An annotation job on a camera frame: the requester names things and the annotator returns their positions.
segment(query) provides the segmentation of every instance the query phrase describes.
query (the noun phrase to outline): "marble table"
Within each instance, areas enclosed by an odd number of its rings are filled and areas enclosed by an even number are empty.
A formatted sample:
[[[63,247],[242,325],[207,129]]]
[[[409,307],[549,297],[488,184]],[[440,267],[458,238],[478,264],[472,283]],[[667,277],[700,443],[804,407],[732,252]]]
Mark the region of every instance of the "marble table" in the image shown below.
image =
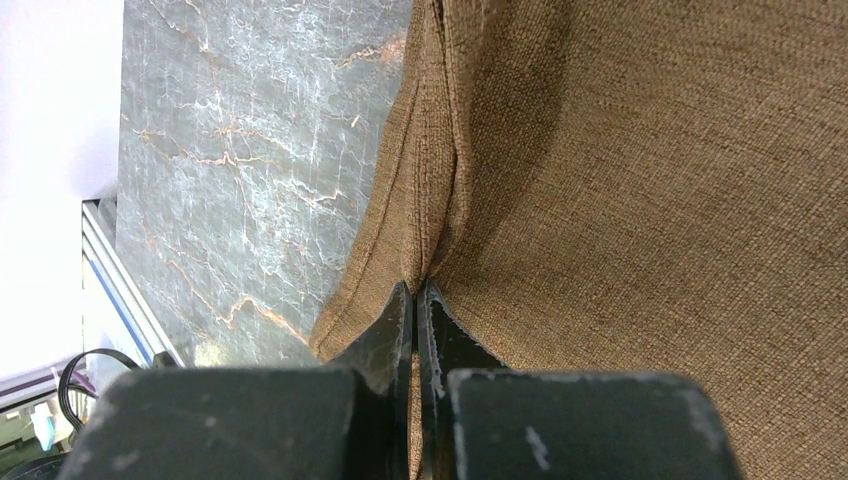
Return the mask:
[[[116,247],[194,365],[309,365],[410,0],[125,3]]]

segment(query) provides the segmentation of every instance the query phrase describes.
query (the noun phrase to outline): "gray marble surface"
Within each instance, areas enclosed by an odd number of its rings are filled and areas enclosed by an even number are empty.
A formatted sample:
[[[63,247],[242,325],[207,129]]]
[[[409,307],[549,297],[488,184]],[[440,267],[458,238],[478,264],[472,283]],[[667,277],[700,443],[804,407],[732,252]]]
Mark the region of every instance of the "gray marble surface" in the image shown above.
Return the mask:
[[[124,11],[117,250],[195,365],[313,364],[400,83],[410,0]]]

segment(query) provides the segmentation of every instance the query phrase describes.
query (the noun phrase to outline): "wire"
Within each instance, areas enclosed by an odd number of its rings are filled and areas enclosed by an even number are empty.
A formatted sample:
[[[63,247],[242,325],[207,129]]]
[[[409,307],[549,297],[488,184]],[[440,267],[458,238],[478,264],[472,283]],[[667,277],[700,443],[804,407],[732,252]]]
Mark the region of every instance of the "wire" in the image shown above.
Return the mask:
[[[81,387],[79,385],[71,384],[71,378],[73,377],[73,373],[76,371],[77,363],[82,360],[83,357],[89,355],[91,353],[97,353],[100,355],[106,355],[114,358],[115,360],[121,362],[125,367],[130,370],[139,370],[141,367],[138,366],[132,358],[127,355],[117,351],[112,350],[111,348],[95,348],[94,350],[89,350],[87,352],[83,352],[76,357],[72,358],[70,362],[65,366],[65,369],[62,371],[62,376],[59,378],[59,386],[57,388],[57,394],[59,397],[59,408],[62,410],[62,415],[68,419],[68,422],[71,426],[74,427],[74,430],[80,431],[82,429],[82,420],[74,413],[71,408],[71,399],[70,399],[70,390],[72,386]]]

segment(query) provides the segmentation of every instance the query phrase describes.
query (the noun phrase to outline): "white wall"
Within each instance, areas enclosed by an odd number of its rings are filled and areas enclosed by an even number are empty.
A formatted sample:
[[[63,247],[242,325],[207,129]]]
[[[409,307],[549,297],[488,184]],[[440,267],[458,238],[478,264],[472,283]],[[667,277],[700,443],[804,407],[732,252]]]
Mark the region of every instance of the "white wall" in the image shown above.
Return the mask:
[[[80,201],[114,187],[120,0],[0,0],[0,381],[82,348]]]

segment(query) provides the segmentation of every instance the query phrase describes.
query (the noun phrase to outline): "cable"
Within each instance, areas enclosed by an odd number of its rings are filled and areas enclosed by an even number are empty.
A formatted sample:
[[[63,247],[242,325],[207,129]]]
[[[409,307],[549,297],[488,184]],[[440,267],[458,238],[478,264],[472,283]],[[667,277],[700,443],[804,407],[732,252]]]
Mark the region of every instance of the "cable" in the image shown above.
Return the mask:
[[[71,378],[73,376],[74,371],[76,371],[77,363],[82,360],[88,354],[97,353],[100,355],[106,355],[114,358],[115,360],[121,362],[125,367],[130,370],[139,370],[141,367],[138,366],[132,358],[127,355],[117,351],[112,350],[111,348],[95,348],[94,350],[89,350],[87,352],[83,352],[76,357],[72,358],[70,362],[65,366],[65,369],[62,371],[62,376],[59,378],[59,387],[57,388],[57,394],[59,397],[59,408],[62,410],[62,415],[68,419],[68,422],[71,426],[74,427],[74,430],[80,431],[82,429],[82,420],[74,413],[73,409],[71,409],[71,399],[69,398],[69,392],[71,390]]]

